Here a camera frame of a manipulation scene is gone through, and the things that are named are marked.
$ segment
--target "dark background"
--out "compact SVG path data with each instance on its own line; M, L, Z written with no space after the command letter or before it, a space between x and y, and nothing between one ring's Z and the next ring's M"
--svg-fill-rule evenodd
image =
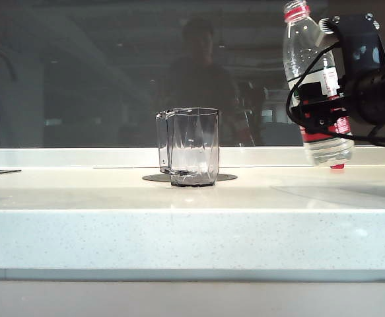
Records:
M215 61L238 83L256 145L301 145L284 111L285 3L0 0L0 148L155 147L162 82L192 17L213 23ZM374 13L385 47L385 0L308 4L315 21ZM255 93L262 111L248 103Z

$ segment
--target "glass window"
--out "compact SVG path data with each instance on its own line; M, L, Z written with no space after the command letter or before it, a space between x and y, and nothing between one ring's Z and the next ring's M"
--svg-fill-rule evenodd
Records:
M222 110L222 146L302 145L285 2L0 0L0 148L156 147L155 114L185 106ZM385 46L385 1L308 4L314 20L373 12Z

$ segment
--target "glass cup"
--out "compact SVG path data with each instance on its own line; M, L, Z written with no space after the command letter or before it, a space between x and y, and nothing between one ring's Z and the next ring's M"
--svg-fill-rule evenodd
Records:
M219 173L219 111L176 108L156 116L160 171L173 186L212 186Z

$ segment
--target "white cabinet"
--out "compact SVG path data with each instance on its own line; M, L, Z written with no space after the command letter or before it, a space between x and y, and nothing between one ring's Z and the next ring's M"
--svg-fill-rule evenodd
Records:
M0 281L0 317L385 317L385 283Z

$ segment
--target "white countertop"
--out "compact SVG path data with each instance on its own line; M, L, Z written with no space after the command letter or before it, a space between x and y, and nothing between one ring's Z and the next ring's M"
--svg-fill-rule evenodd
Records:
M238 179L175 188L141 179L157 168L0 175L0 278L385 279L385 166L221 172Z

